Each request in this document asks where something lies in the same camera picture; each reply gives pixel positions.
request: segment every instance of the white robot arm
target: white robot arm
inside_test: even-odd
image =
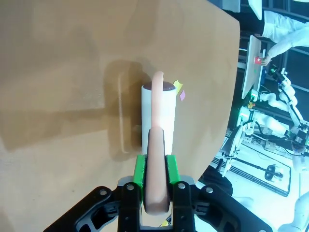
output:
[[[309,192],[302,195],[295,203],[294,220],[279,227],[278,232],[302,232],[309,223]]]
[[[281,73],[273,71],[275,79],[278,81],[279,99],[275,93],[264,93],[252,90],[252,101],[268,102],[270,106],[276,107],[290,114],[294,126],[290,128],[288,125],[279,122],[271,116],[262,112],[242,107],[237,126],[243,125],[243,131],[247,135],[254,133],[254,127],[257,124],[267,127],[271,130],[271,134],[280,138],[288,138],[292,141],[293,166],[298,172],[309,170],[309,157],[303,156],[306,147],[309,146],[309,123],[304,121],[301,113],[297,109],[297,99],[295,90],[291,86],[291,81],[286,77],[286,72]]]

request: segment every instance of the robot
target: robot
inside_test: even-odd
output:
[[[297,109],[297,99],[295,97],[295,90],[291,86],[291,81],[287,78],[287,72],[283,69],[279,72],[276,66],[270,69],[271,76],[278,82],[279,99],[275,93],[264,93],[251,91],[251,100],[248,107],[241,107],[237,121],[237,132],[232,143],[226,161],[223,176],[231,168],[233,162],[236,160],[237,153],[245,135],[253,135],[254,128],[257,125],[260,132],[261,128],[268,128],[271,135],[282,139],[291,141],[291,148],[293,151],[292,160],[293,168],[298,173],[309,171],[309,155],[306,153],[309,147],[309,123],[305,121]],[[263,112],[252,109],[250,105],[253,102],[268,102],[272,107],[286,111],[290,114],[294,126],[291,128],[289,125],[279,122],[271,116]],[[295,217],[292,223],[284,224],[278,232],[302,232],[308,228],[309,223],[309,192],[301,196],[295,203]]]

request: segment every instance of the person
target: person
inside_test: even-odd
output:
[[[309,22],[302,23],[272,11],[263,11],[262,20],[259,20],[254,12],[235,13],[226,10],[225,12],[239,21],[241,31],[269,38],[276,43],[262,60],[263,66],[268,65],[272,58],[291,47],[309,47]]]

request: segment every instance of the table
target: table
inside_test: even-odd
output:
[[[261,85],[261,76],[263,66],[254,63],[255,57],[264,57],[266,51],[263,50],[261,53],[261,41],[255,38],[253,35],[250,36],[248,43],[248,52],[246,56],[246,63],[238,63],[239,68],[245,69],[244,82],[242,87],[242,96],[244,99],[248,92],[253,89],[259,91]]]
[[[179,172],[202,175],[225,137],[236,20],[204,0],[6,1],[0,11],[0,231],[42,231],[95,187],[133,174],[141,86],[158,70],[186,93]]]
[[[248,0],[250,7],[259,20],[262,20],[262,0]]]

